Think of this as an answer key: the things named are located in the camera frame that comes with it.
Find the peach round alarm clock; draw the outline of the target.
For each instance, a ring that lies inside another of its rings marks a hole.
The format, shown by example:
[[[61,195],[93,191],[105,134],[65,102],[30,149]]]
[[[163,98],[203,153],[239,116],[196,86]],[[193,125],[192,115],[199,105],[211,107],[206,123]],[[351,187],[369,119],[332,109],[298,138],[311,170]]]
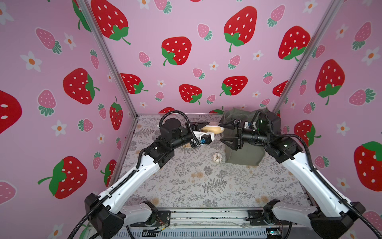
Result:
[[[214,134],[221,134],[224,132],[224,128],[218,125],[207,125],[201,128],[202,132],[212,132]]]

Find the olive green canvas bag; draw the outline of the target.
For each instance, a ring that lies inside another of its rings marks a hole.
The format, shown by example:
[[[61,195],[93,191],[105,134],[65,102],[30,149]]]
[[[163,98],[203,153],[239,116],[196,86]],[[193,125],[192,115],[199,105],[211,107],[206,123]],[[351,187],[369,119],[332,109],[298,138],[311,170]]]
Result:
[[[244,111],[233,108],[223,113],[220,123],[230,122],[235,119],[250,122],[255,114],[259,111],[270,112],[267,107],[255,111]],[[245,142],[242,149],[232,150],[229,146],[225,146],[225,162],[237,165],[258,166],[265,156],[266,152],[261,146],[253,146]]]

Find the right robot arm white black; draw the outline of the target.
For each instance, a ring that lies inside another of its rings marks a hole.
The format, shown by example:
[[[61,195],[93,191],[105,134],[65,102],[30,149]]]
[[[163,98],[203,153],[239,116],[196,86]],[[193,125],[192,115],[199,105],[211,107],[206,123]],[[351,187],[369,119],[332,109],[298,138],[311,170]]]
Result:
[[[219,125],[237,131],[233,138],[220,139],[222,143],[232,150],[242,149],[245,142],[263,147],[297,178],[316,202],[316,206],[304,208],[272,200],[263,208],[267,223],[288,221],[314,230],[322,239],[339,239],[355,221],[361,220],[377,238],[382,237],[363,216],[365,207],[340,193],[313,165],[305,141],[296,134],[282,134],[281,119],[275,113],[257,111],[251,121],[234,119]]]

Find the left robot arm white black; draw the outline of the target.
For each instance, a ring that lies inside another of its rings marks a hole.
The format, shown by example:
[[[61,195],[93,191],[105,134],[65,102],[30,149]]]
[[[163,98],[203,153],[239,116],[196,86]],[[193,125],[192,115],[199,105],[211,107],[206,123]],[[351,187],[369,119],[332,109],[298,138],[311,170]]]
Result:
[[[186,144],[197,148],[214,141],[213,133],[201,131],[207,125],[208,122],[191,122],[181,111],[164,114],[159,121],[159,136],[140,150],[136,166],[100,195],[91,193],[85,199],[86,214],[71,231],[69,238],[75,237],[85,221],[89,221],[96,230],[95,238],[114,237],[128,223],[129,217],[120,211],[125,202],[140,185],[174,157],[175,149]]]

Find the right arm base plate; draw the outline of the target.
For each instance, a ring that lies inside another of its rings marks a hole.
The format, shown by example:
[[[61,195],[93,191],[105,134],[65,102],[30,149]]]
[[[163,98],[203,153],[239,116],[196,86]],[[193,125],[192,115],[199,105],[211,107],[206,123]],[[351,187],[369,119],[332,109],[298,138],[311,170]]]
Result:
[[[289,224],[289,221],[281,221],[276,218],[275,214],[272,212],[272,209],[275,207],[280,200],[274,199],[268,202],[263,209],[253,209],[248,210],[248,217],[245,219],[249,221],[252,226],[286,226]]]

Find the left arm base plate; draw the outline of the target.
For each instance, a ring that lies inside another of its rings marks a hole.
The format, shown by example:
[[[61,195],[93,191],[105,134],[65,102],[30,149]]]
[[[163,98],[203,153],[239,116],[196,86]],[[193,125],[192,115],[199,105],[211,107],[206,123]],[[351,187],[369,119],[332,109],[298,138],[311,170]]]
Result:
[[[138,222],[130,225],[131,227],[160,227],[168,226],[171,221],[171,211],[160,210],[152,213],[146,222]]]

